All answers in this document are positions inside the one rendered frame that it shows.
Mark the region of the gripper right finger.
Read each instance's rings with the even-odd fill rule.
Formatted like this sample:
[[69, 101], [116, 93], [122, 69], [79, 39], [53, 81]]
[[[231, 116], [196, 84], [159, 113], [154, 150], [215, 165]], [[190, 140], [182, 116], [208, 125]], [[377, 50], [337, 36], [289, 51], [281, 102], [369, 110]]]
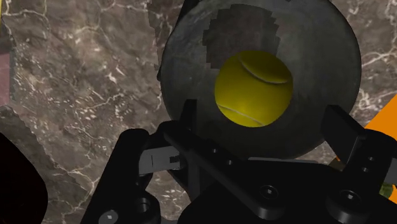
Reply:
[[397, 152], [397, 141], [366, 129], [338, 105], [328, 105], [321, 133], [345, 164], [330, 186], [326, 209], [341, 224], [375, 224], [397, 205], [379, 194]]

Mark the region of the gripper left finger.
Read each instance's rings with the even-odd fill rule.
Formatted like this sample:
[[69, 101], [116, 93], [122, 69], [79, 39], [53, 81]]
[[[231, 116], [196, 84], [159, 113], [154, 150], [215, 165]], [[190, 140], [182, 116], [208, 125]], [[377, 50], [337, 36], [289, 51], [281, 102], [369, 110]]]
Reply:
[[[122, 132], [106, 164], [81, 224], [267, 224], [285, 214], [281, 188], [253, 177], [257, 161], [244, 162], [193, 131], [197, 103], [188, 99], [177, 121], [161, 123], [154, 134]], [[150, 165], [177, 170], [192, 196], [176, 221], [165, 221], [159, 201], [146, 190]]]

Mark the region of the orange flat object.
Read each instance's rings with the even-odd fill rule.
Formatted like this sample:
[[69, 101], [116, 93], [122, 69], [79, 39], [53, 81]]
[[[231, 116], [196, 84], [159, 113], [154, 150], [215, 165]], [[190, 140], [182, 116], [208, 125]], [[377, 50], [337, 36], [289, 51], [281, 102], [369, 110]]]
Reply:
[[328, 106], [321, 132], [342, 170], [342, 186], [397, 204], [397, 96], [362, 127], [339, 106]]

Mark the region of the black rounded object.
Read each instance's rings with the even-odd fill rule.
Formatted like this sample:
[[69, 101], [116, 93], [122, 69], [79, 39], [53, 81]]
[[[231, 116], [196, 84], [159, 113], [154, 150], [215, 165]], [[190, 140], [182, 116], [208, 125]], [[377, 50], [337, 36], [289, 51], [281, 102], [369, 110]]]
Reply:
[[41, 224], [48, 206], [43, 178], [0, 133], [0, 224]]

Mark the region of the dark grey bowl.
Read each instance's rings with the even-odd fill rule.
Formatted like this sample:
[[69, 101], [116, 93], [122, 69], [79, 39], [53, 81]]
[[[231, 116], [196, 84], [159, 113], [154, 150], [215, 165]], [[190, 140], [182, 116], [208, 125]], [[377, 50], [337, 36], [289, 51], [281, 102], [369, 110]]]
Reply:
[[[244, 50], [275, 55], [293, 77], [288, 108], [264, 127], [237, 125], [215, 103], [222, 63]], [[187, 99], [197, 101], [198, 136], [243, 158], [296, 158], [323, 142], [327, 105], [354, 106], [361, 55], [351, 26], [330, 0], [200, 0], [168, 38], [158, 79], [172, 119]]]

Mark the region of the yellow tennis ball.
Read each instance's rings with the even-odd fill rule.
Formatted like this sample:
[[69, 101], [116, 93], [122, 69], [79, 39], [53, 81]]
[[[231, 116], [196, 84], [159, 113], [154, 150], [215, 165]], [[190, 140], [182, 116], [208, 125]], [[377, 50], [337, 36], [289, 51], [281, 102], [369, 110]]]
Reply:
[[244, 127], [264, 127], [288, 108], [293, 77], [276, 56], [243, 51], [222, 65], [214, 84], [217, 107], [229, 120]]

